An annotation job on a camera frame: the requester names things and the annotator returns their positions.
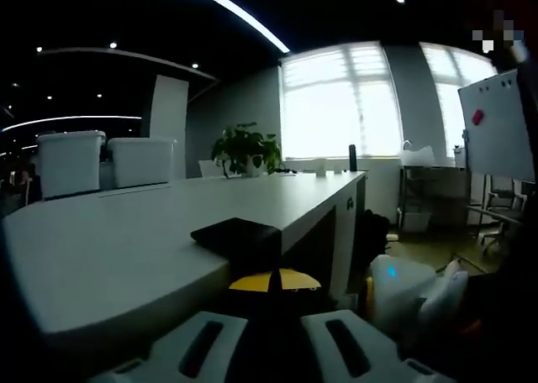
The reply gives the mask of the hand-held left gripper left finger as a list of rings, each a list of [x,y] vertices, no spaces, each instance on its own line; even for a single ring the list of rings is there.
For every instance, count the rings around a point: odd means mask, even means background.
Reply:
[[[224,382],[248,321],[198,312],[135,358],[91,382]]]

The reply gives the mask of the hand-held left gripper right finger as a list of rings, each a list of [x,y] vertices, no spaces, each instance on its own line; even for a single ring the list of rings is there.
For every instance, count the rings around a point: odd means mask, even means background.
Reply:
[[[404,358],[388,336],[350,310],[299,316],[282,307],[276,350],[286,382],[452,382]]]

